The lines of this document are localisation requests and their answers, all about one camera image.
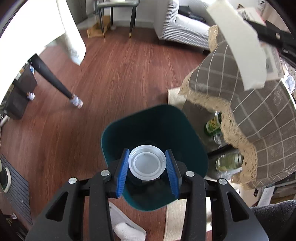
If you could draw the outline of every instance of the seat cushion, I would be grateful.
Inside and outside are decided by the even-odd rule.
[[[177,14],[175,23],[208,36],[209,26],[200,21]]]

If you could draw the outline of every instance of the bottle label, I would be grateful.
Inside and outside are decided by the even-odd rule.
[[[221,123],[218,120],[218,116],[215,116],[213,119],[209,120],[206,124],[206,129],[209,134],[214,132],[215,130],[220,129]]]

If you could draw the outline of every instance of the chair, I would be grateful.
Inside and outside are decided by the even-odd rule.
[[[159,40],[168,40],[209,49],[208,30],[214,21],[207,7],[214,0],[190,0],[192,12],[206,20],[206,24],[178,14],[179,0],[157,1],[154,29]]]

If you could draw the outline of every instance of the white lid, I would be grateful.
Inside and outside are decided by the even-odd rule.
[[[151,181],[157,179],[165,170],[166,158],[159,148],[142,145],[131,151],[128,166],[136,178]]]

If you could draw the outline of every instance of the beige rug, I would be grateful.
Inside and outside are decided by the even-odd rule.
[[[184,96],[180,96],[180,88],[174,88],[168,90],[168,104],[176,106],[179,109],[183,108],[186,101]],[[212,230],[211,227],[211,202],[210,198],[206,198],[207,206],[207,231]],[[166,209],[165,220],[165,235],[163,241],[180,240],[183,230],[184,217],[186,210],[186,199],[176,200],[169,205]]]

